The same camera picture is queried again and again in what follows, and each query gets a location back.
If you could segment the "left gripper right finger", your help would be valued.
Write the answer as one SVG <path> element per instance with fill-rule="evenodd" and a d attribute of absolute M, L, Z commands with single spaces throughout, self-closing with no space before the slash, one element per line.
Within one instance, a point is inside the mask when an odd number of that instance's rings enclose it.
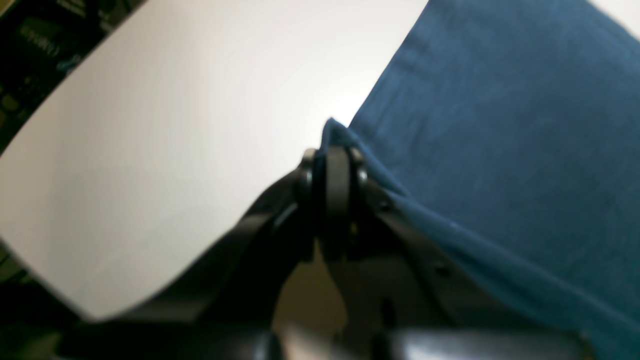
<path fill-rule="evenodd" d="M 349 313 L 346 344 L 371 360 L 592 360 L 580 335 L 488 294 L 411 226 L 355 148 L 325 162 L 325 258 Z"/>

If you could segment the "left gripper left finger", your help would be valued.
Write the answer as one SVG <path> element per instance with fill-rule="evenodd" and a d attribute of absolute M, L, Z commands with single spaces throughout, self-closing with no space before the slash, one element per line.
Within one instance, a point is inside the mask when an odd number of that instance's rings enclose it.
<path fill-rule="evenodd" d="M 304 152 L 231 230 L 162 291 L 110 321 L 66 333 L 62 360 L 281 360 L 275 304 L 313 257 L 318 156 Z"/>

